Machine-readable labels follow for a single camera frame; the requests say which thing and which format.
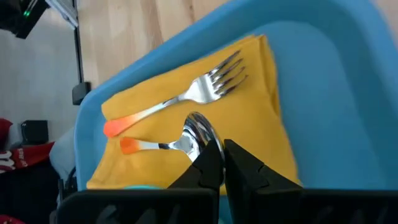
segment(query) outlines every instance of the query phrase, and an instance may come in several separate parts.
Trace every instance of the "yellow cloth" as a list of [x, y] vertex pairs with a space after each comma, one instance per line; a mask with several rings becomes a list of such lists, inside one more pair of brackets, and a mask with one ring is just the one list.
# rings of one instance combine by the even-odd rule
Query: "yellow cloth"
[[[272, 52], [264, 36], [249, 36], [208, 57], [183, 65], [122, 91], [102, 105], [106, 119], [137, 113], [185, 91], [192, 80], [241, 50], [237, 58], [248, 78], [224, 98], [207, 105], [184, 101], [157, 112], [110, 138], [88, 189], [120, 189], [130, 185], [168, 187], [191, 164], [181, 151], [150, 150], [124, 155], [120, 138], [171, 142], [182, 133], [192, 111], [205, 115], [221, 139], [232, 139], [270, 168], [299, 183], [294, 157], [280, 119], [277, 77]], [[221, 194], [226, 194], [225, 186]]]

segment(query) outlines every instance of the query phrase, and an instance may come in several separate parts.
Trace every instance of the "blue plastic bin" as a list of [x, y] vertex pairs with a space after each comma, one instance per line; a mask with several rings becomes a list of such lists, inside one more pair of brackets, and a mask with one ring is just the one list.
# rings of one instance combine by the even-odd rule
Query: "blue plastic bin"
[[265, 34], [274, 51], [283, 122], [304, 186], [398, 189], [398, 54], [367, 0], [231, 1], [153, 50], [81, 104], [78, 188], [103, 155], [104, 101], [248, 34]]

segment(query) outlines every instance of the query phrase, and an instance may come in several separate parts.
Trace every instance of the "fork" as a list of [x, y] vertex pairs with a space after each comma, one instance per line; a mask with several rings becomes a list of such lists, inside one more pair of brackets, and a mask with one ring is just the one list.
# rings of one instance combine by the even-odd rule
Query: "fork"
[[173, 97], [169, 100], [166, 100], [165, 102], [159, 103], [158, 105], [155, 105], [151, 108], [140, 111], [136, 114], [107, 121], [104, 126], [104, 134], [109, 138], [115, 137], [127, 128], [131, 127], [133, 124], [146, 118], [147, 116], [184, 100], [192, 100], [199, 104], [207, 104], [219, 100], [223, 96], [233, 91], [248, 77], [247, 75], [245, 75], [244, 78], [241, 79], [237, 84], [229, 88], [225, 87], [244, 70], [245, 67], [241, 67], [241, 69], [235, 76], [228, 78], [223, 82], [221, 81], [223, 77], [225, 77], [229, 72], [234, 70], [242, 62], [242, 59], [239, 59], [230, 67], [226, 68], [224, 71], [221, 71], [221, 69], [229, 64], [232, 59], [234, 59], [239, 53], [240, 50], [230, 55], [226, 60], [222, 61], [219, 65], [211, 69], [209, 72], [194, 79], [186, 92], [179, 94], [178, 96]]

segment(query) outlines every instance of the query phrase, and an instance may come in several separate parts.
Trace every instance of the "green light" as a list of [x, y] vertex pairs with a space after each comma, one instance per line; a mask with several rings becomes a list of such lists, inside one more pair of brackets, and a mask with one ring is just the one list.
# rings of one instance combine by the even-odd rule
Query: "green light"
[[25, 11], [25, 12], [24, 12], [24, 16], [25, 16], [25, 17], [28, 17], [29, 15], [30, 15], [30, 11]]

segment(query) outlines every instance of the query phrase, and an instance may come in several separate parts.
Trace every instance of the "silver spoon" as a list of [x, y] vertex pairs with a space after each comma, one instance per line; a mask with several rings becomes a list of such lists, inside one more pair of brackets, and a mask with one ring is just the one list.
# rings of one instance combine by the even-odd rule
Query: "silver spoon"
[[186, 153], [193, 162], [205, 150], [209, 141], [215, 140], [224, 160], [221, 141], [210, 122], [200, 113], [190, 113], [182, 129], [179, 140], [170, 143], [145, 142], [133, 138], [122, 138], [120, 141], [122, 152], [135, 153], [147, 149], [176, 149]]

